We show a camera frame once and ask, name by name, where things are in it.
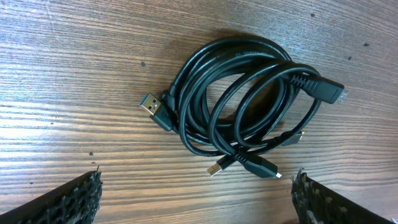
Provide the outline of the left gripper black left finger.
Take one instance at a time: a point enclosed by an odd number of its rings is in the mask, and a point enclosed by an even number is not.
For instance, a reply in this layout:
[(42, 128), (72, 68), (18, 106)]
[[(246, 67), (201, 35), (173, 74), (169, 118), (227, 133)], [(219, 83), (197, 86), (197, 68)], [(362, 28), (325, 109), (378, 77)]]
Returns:
[(100, 208), (101, 172), (87, 172), (1, 215), (1, 224), (92, 224)]

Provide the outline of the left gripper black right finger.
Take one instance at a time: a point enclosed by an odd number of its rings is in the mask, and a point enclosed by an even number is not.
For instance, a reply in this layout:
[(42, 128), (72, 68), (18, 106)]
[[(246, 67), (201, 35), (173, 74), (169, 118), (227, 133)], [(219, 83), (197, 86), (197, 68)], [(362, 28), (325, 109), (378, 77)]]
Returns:
[(300, 223), (393, 224), (311, 179), (302, 170), (291, 180), (292, 203)]

